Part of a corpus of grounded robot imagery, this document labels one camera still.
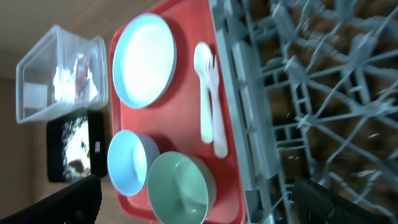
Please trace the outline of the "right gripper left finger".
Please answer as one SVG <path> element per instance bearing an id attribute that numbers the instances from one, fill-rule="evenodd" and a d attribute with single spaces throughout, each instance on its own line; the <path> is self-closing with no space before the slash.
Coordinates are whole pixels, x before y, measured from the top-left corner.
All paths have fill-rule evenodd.
<path id="1" fill-rule="evenodd" d="M 102 202 L 101 180 L 91 174 L 1 219 L 2 224 L 94 223 Z"/>

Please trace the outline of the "mint green bowl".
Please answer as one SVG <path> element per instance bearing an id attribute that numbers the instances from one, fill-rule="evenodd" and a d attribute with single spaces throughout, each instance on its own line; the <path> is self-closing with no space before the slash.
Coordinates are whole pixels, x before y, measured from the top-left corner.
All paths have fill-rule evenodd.
<path id="1" fill-rule="evenodd" d="M 212 171 L 201 159 L 169 151 L 152 164 L 147 194 L 161 223 L 203 224 L 215 204 L 217 189 Z"/>

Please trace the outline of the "light blue bowl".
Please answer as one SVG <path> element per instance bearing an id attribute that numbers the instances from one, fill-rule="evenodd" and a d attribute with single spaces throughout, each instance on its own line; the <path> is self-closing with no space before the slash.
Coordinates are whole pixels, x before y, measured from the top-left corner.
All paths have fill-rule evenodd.
<path id="1" fill-rule="evenodd" d="M 160 155 L 155 141 L 130 130 L 117 132 L 108 148 L 108 174 L 114 188 L 125 196 L 138 194 L 147 183 L 150 167 Z"/>

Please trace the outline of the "food scraps and rice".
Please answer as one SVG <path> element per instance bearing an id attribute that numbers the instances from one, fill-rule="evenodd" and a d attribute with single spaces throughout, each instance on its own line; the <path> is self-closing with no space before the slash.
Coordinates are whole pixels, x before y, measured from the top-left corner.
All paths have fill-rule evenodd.
<path id="1" fill-rule="evenodd" d="M 62 124 L 62 164 L 65 182 L 74 182 L 91 174 L 87 115 Z"/>

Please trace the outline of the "pink plastic fork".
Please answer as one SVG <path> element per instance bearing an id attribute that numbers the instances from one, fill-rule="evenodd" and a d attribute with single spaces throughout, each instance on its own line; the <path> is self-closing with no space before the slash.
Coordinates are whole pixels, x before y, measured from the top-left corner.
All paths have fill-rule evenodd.
<path id="1" fill-rule="evenodd" d="M 217 158 L 223 159 L 228 155 L 228 143 L 224 128 L 220 103 L 219 85 L 220 75 L 216 57 L 212 55 L 206 62 L 205 81 L 210 91 L 213 118 L 213 146 Z"/>

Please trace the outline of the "white plastic spoon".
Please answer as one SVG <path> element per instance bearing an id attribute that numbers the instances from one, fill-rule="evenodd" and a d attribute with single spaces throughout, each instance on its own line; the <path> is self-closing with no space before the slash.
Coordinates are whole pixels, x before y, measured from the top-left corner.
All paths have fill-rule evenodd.
<path id="1" fill-rule="evenodd" d="M 201 140 L 205 144 L 210 144 L 213 142 L 210 98 L 204 77 L 206 63 L 212 55 L 213 54 L 208 44 L 205 42 L 197 43 L 193 56 L 193 66 L 200 81 L 200 133 Z"/>

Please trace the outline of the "white napkin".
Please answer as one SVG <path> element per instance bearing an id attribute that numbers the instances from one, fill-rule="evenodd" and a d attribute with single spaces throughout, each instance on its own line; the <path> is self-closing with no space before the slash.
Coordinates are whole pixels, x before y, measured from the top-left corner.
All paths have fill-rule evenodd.
<path id="1" fill-rule="evenodd" d="M 56 67 L 55 74 L 53 78 L 53 95 L 55 101 L 66 101 L 66 102 L 91 102 L 98 95 L 99 91 L 93 81 L 93 74 L 88 69 L 88 82 L 87 86 L 83 92 L 80 100 L 75 100 L 75 69 L 76 63 L 73 66 L 72 70 L 69 69 L 60 69 L 60 67 Z"/>

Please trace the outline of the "light blue plate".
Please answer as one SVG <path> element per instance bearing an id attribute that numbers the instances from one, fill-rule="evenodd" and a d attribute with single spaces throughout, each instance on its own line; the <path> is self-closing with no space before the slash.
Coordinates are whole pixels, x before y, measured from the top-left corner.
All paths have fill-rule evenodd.
<path id="1" fill-rule="evenodd" d="M 130 108 L 145 108 L 168 89 L 177 65 L 174 35 L 159 15 L 144 13 L 122 31 L 113 57 L 113 85 Z"/>

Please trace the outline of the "red sauce packet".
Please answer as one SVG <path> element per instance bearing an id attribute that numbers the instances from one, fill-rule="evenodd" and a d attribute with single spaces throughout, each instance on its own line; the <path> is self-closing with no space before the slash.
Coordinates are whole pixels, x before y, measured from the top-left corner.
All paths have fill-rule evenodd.
<path id="1" fill-rule="evenodd" d="M 75 69 L 75 100 L 78 101 L 83 95 L 83 92 L 88 82 L 88 69 L 90 66 L 90 56 L 85 55 L 80 57 L 76 63 Z"/>

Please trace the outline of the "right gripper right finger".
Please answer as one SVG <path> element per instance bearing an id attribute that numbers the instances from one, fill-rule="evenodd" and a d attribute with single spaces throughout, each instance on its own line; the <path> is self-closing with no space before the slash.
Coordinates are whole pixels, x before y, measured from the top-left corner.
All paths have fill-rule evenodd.
<path id="1" fill-rule="evenodd" d="M 366 199 L 350 201 L 310 179 L 294 182 L 292 199 L 299 223 L 388 224 L 397 223 L 394 214 Z"/>

